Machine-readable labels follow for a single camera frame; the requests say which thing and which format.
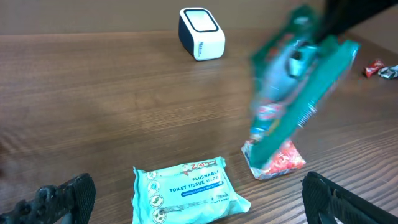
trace red candy packet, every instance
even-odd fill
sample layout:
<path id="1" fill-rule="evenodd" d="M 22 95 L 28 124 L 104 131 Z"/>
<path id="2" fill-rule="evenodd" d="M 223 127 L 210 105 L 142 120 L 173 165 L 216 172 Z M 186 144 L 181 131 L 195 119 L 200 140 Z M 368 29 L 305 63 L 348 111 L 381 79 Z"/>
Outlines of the red candy packet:
<path id="1" fill-rule="evenodd" d="M 249 155 L 252 146 L 252 141 L 246 141 L 241 149 L 249 165 Z M 258 180 L 266 180 L 279 175 L 287 174 L 297 169 L 301 169 L 304 164 L 305 160 L 301 157 L 292 141 L 288 139 L 280 146 L 279 152 L 272 157 L 272 159 L 263 167 L 263 169 L 257 169 L 253 167 L 250 167 L 250 169 L 254 175 L 254 178 Z"/>
<path id="2" fill-rule="evenodd" d="M 366 77 L 370 78 L 372 75 L 376 74 L 381 68 L 384 68 L 384 63 L 381 60 L 376 59 L 372 64 L 365 67 L 365 75 Z"/>

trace white speaker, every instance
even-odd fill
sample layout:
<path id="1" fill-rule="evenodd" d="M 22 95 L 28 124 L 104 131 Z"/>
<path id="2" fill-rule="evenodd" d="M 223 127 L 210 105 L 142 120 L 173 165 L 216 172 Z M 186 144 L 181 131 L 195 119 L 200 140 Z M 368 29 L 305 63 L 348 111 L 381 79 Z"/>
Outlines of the white speaker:
<path id="1" fill-rule="evenodd" d="M 224 53 L 224 32 L 207 9 L 181 9 L 178 36 L 197 61 L 220 58 Z"/>

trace flushable wipes package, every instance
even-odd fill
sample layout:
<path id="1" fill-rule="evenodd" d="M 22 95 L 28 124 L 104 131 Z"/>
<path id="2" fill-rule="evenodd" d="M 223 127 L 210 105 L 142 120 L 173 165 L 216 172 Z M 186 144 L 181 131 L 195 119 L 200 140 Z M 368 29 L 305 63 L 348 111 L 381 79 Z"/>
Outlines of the flushable wipes package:
<path id="1" fill-rule="evenodd" d="M 132 223 L 209 223 L 247 212 L 250 202 L 232 188 L 225 159 L 145 172 L 134 168 Z"/>

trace tabletop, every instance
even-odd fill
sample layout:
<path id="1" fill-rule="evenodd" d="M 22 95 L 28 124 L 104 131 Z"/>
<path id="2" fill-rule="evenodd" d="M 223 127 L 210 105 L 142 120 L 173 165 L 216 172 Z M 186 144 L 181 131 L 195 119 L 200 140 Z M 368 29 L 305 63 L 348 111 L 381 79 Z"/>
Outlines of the tabletop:
<path id="1" fill-rule="evenodd" d="M 223 156 L 252 207 L 217 223 L 305 223 L 300 181 L 311 170 L 398 215 L 398 83 L 361 74 L 398 56 L 358 39 L 351 72 L 293 136 L 305 167 L 258 181 L 240 150 L 251 123 L 248 57 L 272 32 L 225 33 L 224 55 L 206 62 L 171 31 L 0 36 L 0 212 L 88 172 L 90 223 L 131 223 L 133 166 Z"/>

